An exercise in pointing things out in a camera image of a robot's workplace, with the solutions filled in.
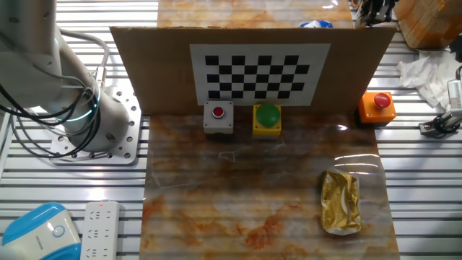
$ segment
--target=blue device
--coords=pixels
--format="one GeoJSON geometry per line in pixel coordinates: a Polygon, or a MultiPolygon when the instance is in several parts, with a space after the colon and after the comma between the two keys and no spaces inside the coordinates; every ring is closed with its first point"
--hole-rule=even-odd
{"type": "Polygon", "coordinates": [[[66,208],[47,203],[11,223],[2,245],[24,260],[79,260],[82,244],[66,208]]]}

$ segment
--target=metal mounting plate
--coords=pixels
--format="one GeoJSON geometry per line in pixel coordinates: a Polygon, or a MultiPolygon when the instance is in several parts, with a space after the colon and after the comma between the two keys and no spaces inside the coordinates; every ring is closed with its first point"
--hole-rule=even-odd
{"type": "MultiPolygon", "coordinates": [[[[118,99],[128,112],[129,127],[122,141],[111,151],[92,154],[90,152],[78,152],[75,158],[71,156],[50,159],[56,165],[133,165],[136,162],[136,152],[141,129],[141,108],[133,90],[122,90],[119,87],[111,87],[107,92],[118,99]]],[[[64,154],[75,146],[64,136],[56,136],[51,141],[51,151],[64,154]]]]}

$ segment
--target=blue object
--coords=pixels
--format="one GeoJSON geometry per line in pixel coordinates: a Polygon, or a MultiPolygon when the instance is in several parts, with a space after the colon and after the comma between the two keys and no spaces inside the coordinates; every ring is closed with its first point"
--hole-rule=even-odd
{"type": "Polygon", "coordinates": [[[40,205],[33,211],[13,221],[5,230],[2,245],[14,241],[49,221],[66,208],[55,202],[40,205]]]}
{"type": "Polygon", "coordinates": [[[306,22],[300,25],[300,27],[305,27],[305,28],[334,28],[331,22],[325,21],[325,20],[320,20],[320,21],[312,21],[312,22],[306,22]]]}
{"type": "Polygon", "coordinates": [[[55,227],[55,229],[53,230],[53,237],[55,237],[55,238],[60,238],[60,237],[62,237],[62,236],[64,235],[65,232],[66,232],[66,228],[64,228],[63,226],[57,226],[57,227],[55,227]],[[60,228],[63,229],[63,233],[60,234],[60,235],[56,235],[55,232],[56,232],[57,230],[59,230],[60,228]]]}
{"type": "Polygon", "coordinates": [[[80,259],[80,250],[82,250],[81,243],[65,246],[53,253],[50,253],[40,260],[64,260],[64,259],[80,259]]]}

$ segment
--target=checkerboard pattern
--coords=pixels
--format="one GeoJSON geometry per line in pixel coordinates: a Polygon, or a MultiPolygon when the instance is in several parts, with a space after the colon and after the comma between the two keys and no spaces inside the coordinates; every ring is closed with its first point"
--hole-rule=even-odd
{"type": "Polygon", "coordinates": [[[213,69],[218,74],[206,76],[209,99],[289,99],[303,91],[303,79],[310,70],[309,64],[299,64],[298,55],[286,55],[283,62],[273,56],[258,56],[257,61],[232,56],[231,64],[220,63],[218,56],[205,56],[205,65],[218,68],[213,69]]]}

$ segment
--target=green button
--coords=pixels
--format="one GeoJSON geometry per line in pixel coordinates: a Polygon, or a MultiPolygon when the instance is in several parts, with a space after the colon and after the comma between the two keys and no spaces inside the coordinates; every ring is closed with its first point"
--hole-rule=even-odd
{"type": "Polygon", "coordinates": [[[279,122],[281,113],[275,105],[264,104],[257,108],[256,118],[260,125],[270,128],[279,122]]]}

